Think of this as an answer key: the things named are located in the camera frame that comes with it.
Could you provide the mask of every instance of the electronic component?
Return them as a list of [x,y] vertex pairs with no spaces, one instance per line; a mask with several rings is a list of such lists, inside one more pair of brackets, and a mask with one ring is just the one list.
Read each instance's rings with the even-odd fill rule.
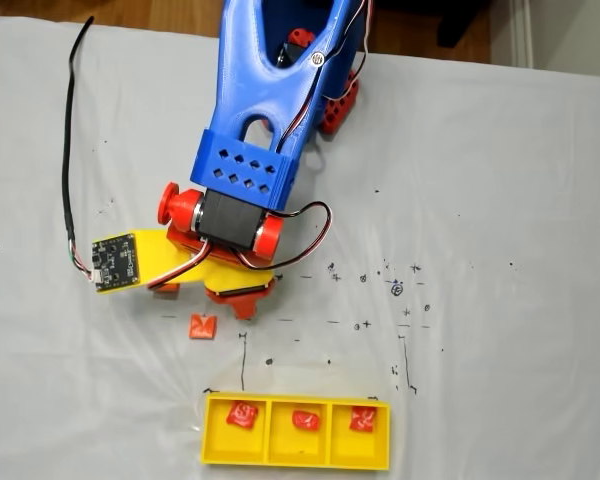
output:
[[133,234],[93,242],[91,257],[99,292],[127,287],[138,283],[138,256]]

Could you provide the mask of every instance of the red object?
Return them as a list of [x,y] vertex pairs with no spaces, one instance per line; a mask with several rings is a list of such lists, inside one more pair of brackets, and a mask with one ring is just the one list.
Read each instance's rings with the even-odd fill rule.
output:
[[349,428],[358,432],[373,432],[376,407],[352,407]]
[[179,283],[167,283],[161,287],[158,287],[154,290],[157,293],[178,293],[180,291]]
[[214,303],[218,305],[229,305],[233,308],[233,314],[238,320],[248,320],[256,314],[256,302],[261,298],[266,297],[273,290],[274,280],[269,282],[269,286],[264,290],[251,293],[238,293],[236,295],[218,295],[208,288],[205,288],[205,293]]
[[283,225],[284,220],[282,218],[271,214],[267,215],[264,222],[262,222],[262,231],[253,245],[253,253],[260,258],[271,260],[276,253],[276,248],[278,248]]
[[189,338],[203,338],[212,340],[216,336],[216,317],[205,317],[198,313],[191,315],[189,323]]
[[320,428],[320,417],[315,413],[294,410],[291,414],[293,424],[303,430],[318,430]]
[[[344,86],[345,92],[349,89],[349,85],[351,85],[351,80],[353,80],[354,75],[355,72],[351,70],[349,72],[347,83]],[[353,107],[357,96],[358,80],[353,82],[351,89],[344,97],[339,100],[329,100],[324,109],[324,116],[322,117],[322,123],[319,127],[320,131],[322,133],[326,133],[327,135],[333,135],[346,118],[349,110],[351,110],[351,107]]]
[[[202,241],[195,232],[181,232],[173,224],[169,225],[169,228],[167,229],[167,238],[175,243],[178,248],[183,248],[193,253],[198,253],[203,245]],[[209,256],[211,258],[223,260],[234,265],[241,265],[232,252],[217,245],[213,246]],[[245,253],[245,257],[253,265],[257,265],[259,267],[269,265],[271,263],[269,260],[265,261],[262,258],[258,258],[251,252]]]
[[178,194],[180,188],[176,183],[169,183],[164,189],[160,206],[158,207],[158,223],[166,225],[171,221],[181,232],[191,231],[191,219],[193,218],[193,210],[202,192],[189,189],[181,194]]
[[253,428],[256,415],[258,415],[258,407],[238,400],[233,402],[231,410],[229,410],[227,423],[238,425],[242,428]]
[[289,34],[287,41],[289,43],[293,43],[294,45],[307,48],[315,39],[316,36],[309,30],[304,28],[296,28]]

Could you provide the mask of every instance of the white cloth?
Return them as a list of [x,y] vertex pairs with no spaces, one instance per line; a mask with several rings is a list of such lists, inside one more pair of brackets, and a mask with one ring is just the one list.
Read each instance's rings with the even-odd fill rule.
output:
[[[600,479],[600,79],[372,55],[288,205],[325,200],[333,230],[240,322],[199,285],[97,295],[67,259],[78,30],[0,18],[1,480]],[[208,38],[87,33],[70,173],[86,260],[93,239],[157,227],[166,183],[188,184],[216,55]],[[214,341],[188,339],[194,311],[220,317]],[[243,332],[246,391],[391,402],[391,470],[200,465],[203,390],[240,390]]]

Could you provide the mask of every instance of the yellow tray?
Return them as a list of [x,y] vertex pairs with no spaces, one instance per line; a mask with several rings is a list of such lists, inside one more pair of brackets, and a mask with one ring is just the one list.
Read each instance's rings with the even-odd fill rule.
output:
[[[236,400],[258,408],[253,428],[227,423]],[[376,408],[372,432],[349,428],[353,406]],[[295,427],[291,420],[294,410],[318,414],[320,428],[309,431]],[[389,404],[367,399],[211,393],[207,395],[201,461],[387,470],[389,418]]]

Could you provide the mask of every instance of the red cube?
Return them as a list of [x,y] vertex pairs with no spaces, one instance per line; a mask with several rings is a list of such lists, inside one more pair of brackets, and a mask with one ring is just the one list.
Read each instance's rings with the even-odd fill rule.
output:
[[318,430],[320,428],[320,417],[315,413],[294,410],[291,420],[296,427],[303,430]]
[[358,432],[373,432],[373,419],[376,416],[376,407],[351,408],[351,424],[349,428]]
[[229,410],[227,423],[238,425],[242,428],[253,428],[256,415],[258,415],[258,407],[237,400],[233,402],[231,410]]

